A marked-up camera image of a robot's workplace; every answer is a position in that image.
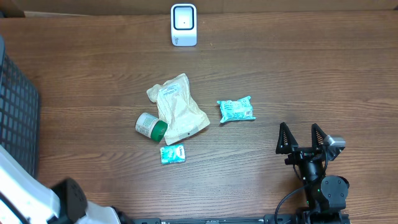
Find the barcode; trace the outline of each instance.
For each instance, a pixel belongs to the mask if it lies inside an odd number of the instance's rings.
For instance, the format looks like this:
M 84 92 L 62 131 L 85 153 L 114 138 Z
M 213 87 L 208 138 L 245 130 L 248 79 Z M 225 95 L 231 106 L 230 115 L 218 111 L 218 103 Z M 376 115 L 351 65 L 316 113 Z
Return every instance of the barcode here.
M 253 116 L 253 110 L 245 111 L 244 115 L 245 116 Z

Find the pill bottle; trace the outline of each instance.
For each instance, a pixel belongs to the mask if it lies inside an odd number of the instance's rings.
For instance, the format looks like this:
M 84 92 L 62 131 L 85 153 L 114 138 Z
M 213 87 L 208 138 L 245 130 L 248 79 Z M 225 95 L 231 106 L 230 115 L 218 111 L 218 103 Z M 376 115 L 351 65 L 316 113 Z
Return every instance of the pill bottle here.
M 166 133 L 167 123 L 149 114 L 142 113 L 136 122 L 136 131 L 160 142 Z

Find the light blue plastic pouch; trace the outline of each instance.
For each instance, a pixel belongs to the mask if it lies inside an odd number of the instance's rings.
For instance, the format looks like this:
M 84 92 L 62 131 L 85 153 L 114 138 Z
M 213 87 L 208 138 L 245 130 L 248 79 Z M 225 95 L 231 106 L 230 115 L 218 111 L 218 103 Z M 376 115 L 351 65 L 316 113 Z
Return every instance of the light blue plastic pouch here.
M 250 104 L 250 96 L 241 98 L 238 101 L 217 101 L 220 105 L 221 114 L 223 118 L 221 123 L 227 121 L 244 121 L 244 120 L 254 120 L 253 116 L 253 106 Z

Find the wooden table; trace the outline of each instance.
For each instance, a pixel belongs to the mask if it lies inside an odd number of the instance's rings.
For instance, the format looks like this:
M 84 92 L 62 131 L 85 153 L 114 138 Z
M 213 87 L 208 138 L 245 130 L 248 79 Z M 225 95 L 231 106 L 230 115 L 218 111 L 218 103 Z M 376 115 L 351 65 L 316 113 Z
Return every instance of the wooden table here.
M 173 47 L 163 16 L 1 19 L 6 52 L 42 95 L 39 180 L 66 176 L 132 217 L 273 213 L 300 187 L 275 155 L 279 123 L 310 145 L 310 125 L 347 146 L 329 175 L 346 177 L 353 223 L 398 219 L 398 12 L 198 16 L 198 45 Z M 211 124 L 184 140 L 187 161 L 162 166 L 134 130 L 157 114 L 146 90 L 185 72 Z M 217 100 L 252 96 L 253 122 L 220 126 Z M 281 208 L 304 205 L 297 195 Z

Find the white plastic bag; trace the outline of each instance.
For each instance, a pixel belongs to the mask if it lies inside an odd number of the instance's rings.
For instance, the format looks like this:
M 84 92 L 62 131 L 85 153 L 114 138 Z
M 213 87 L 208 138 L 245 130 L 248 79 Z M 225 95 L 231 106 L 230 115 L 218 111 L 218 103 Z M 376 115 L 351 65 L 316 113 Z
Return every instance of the white plastic bag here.
M 166 144 L 173 144 L 192 136 L 207 127 L 210 121 L 192 99 L 186 74 L 159 84 L 147 90 L 149 99 L 157 103 L 159 119 L 169 126 L 164 138 Z

